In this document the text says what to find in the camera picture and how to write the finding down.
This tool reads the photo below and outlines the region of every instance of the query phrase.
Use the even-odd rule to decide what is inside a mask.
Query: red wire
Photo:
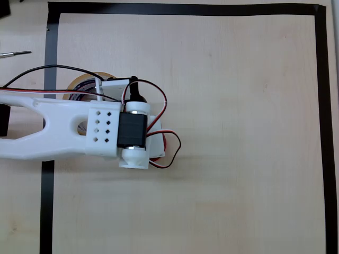
[[[144,80],[144,79],[137,79],[137,80],[135,80],[135,81],[133,81],[133,82],[131,82],[131,83],[129,83],[126,87],[125,87],[125,89],[124,89],[124,91],[123,91],[123,93],[122,93],[122,96],[121,96],[121,103],[122,103],[122,105],[125,107],[125,97],[126,97],[126,92],[127,92],[127,88],[130,86],[130,85],[132,85],[132,84],[134,84],[134,83],[137,83],[137,82],[142,82],[142,83],[146,83],[146,84],[150,84],[150,85],[152,85],[152,86],[154,86],[155,88],[157,88],[162,94],[163,94],[163,96],[164,96],[164,107],[163,107],[163,109],[161,110],[161,112],[154,118],[154,120],[150,123],[150,125],[147,127],[147,132],[153,127],[153,125],[159,120],[159,118],[164,114],[164,112],[165,112],[165,110],[166,110],[166,108],[167,108],[167,97],[166,97],[166,95],[165,95],[165,93],[164,93],[164,91],[162,91],[162,89],[160,88],[160,87],[158,87],[156,84],[154,84],[154,83],[152,83],[152,82],[150,82],[150,81],[147,81],[147,80]]]
[[[175,159],[176,154],[179,152],[179,150],[180,150],[180,148],[181,148],[181,140],[180,140],[179,136],[178,136],[174,131],[171,131],[171,130],[159,130],[159,131],[151,132],[151,133],[148,133],[148,134],[147,134],[147,137],[152,136],[152,135],[155,135],[155,134],[159,134],[159,133],[162,133],[162,134],[163,134],[163,133],[170,133],[170,134],[173,134],[173,135],[175,135],[175,136],[178,138],[178,140],[179,140],[179,146],[178,146],[178,149],[176,150],[176,152],[175,152],[175,154],[174,154],[174,156],[173,156],[173,158],[172,158],[172,160],[171,160],[171,163],[169,163],[167,166],[162,166],[162,165],[156,164],[156,163],[154,163],[154,162],[152,162],[152,161],[149,162],[152,166],[154,166],[154,167],[156,167],[156,168],[168,168],[168,167],[170,167],[170,166],[172,165],[172,163],[173,163],[173,161],[174,161],[174,159]]]

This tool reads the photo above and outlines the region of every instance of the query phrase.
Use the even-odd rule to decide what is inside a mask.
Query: robotic arm
[[[0,158],[46,161],[96,155],[118,158],[122,168],[147,169],[150,158],[165,155],[162,134],[149,135],[160,131],[161,123],[159,115],[150,115],[150,105],[131,79],[95,79],[98,94],[120,95],[122,103],[103,101],[99,95],[90,102],[0,95],[2,136],[7,135],[11,106],[26,107],[45,120],[40,132],[15,140],[1,138]],[[128,86],[131,99],[125,102]],[[84,121],[87,132],[80,135],[77,128]]]

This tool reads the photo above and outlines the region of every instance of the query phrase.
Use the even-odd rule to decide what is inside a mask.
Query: table surface
[[[281,2],[327,6],[337,164],[331,2],[182,3]],[[33,53],[0,59],[0,84],[44,64],[47,1],[12,1],[11,10],[0,19],[0,52]],[[56,160],[53,253],[325,253],[315,49],[313,16],[62,14],[58,64],[159,84],[168,98],[163,127],[183,147],[164,170]],[[58,70],[57,88],[80,75]],[[43,89],[43,79],[36,71],[12,86]],[[154,113],[161,109],[156,91],[140,91]],[[41,129],[41,116],[12,109],[11,138]],[[168,136],[168,144],[172,155],[177,142]],[[40,161],[0,159],[2,253],[39,253],[40,192]]]

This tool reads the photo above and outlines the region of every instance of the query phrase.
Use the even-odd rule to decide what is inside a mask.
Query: tape border
[[[48,3],[45,64],[57,63],[58,27],[61,13],[257,16],[312,15],[315,17],[319,125],[325,200],[326,253],[338,252],[337,195],[335,180],[331,93],[329,84],[326,7],[317,4],[147,4],[147,3]],[[44,88],[56,89],[56,69],[45,69]],[[40,253],[52,254],[54,161],[42,163]]]

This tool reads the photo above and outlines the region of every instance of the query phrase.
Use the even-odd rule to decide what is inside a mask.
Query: wire
[[[93,90],[93,92],[95,92],[95,83],[89,83],[89,84],[85,84],[80,86],[79,88],[75,87],[74,88],[75,91],[85,91],[85,92],[90,92]],[[83,99],[85,95],[84,94],[71,94],[69,97],[69,100],[71,101],[81,101]]]
[[[168,167],[170,167],[170,166],[172,165],[172,163],[173,163],[173,161],[174,161],[174,159],[175,159],[176,154],[179,152],[179,150],[180,150],[180,148],[181,148],[181,140],[180,140],[179,136],[178,136],[174,131],[172,131],[172,130],[159,130],[159,131],[151,132],[151,133],[148,133],[148,134],[147,134],[147,137],[152,136],[152,135],[155,135],[155,134],[160,134],[160,133],[162,133],[162,134],[163,134],[163,133],[170,133],[170,134],[175,135],[175,136],[178,138],[178,140],[179,140],[179,146],[178,146],[178,149],[176,150],[176,152],[175,152],[175,154],[174,154],[174,156],[173,156],[173,158],[172,158],[172,160],[171,160],[171,163],[169,163],[167,166],[160,165],[160,164],[155,163],[155,162],[153,162],[153,161],[151,161],[151,160],[149,161],[149,163],[150,163],[152,166],[156,167],[156,168],[168,168]]]
[[[84,70],[84,69],[80,69],[80,68],[76,68],[76,67],[72,67],[72,66],[66,66],[66,65],[43,65],[43,66],[39,66],[39,67],[35,67],[33,69],[30,69],[30,70],[27,70],[27,71],[24,71],[23,73],[17,75],[15,78],[13,78],[11,81],[9,81],[7,84],[5,84],[3,86],[3,88],[9,86],[11,83],[13,83],[14,81],[16,81],[17,79],[21,78],[22,76],[30,73],[30,72],[33,72],[33,71],[36,71],[36,70],[41,70],[41,69],[48,69],[48,68],[63,68],[63,69],[69,69],[69,70],[77,70],[77,71],[81,71],[81,72],[84,72],[84,73],[87,73],[87,74],[90,74],[94,77],[97,77],[98,79],[100,79],[101,81],[105,81],[101,76],[99,76],[98,74],[94,73],[94,72],[91,72],[91,71],[88,71],[88,70]]]
[[[164,114],[165,110],[166,110],[166,107],[167,107],[167,97],[164,93],[164,91],[161,90],[160,87],[158,87],[156,84],[150,82],[150,81],[147,81],[147,80],[143,80],[143,79],[137,79],[137,80],[134,80],[132,81],[131,83],[129,83],[125,89],[123,90],[123,93],[122,93],[122,96],[121,96],[121,104],[125,107],[126,103],[125,103],[125,96],[126,96],[126,92],[127,92],[127,88],[134,84],[134,83],[137,83],[137,82],[141,82],[141,83],[146,83],[146,84],[150,84],[152,86],[154,86],[155,88],[157,88],[164,96],[164,107],[163,109],[160,111],[160,113],[154,118],[154,120],[149,124],[149,126],[147,127],[147,132],[153,127],[153,125],[159,120],[159,118]]]
[[[23,88],[3,88],[3,87],[0,87],[0,91],[11,92],[11,93],[28,93],[28,94],[86,94],[86,95],[96,95],[96,96],[110,99],[115,102],[119,102],[117,99],[114,99],[112,97],[109,97],[103,94],[86,92],[86,91],[57,90],[57,89],[43,90],[43,89],[23,89]]]

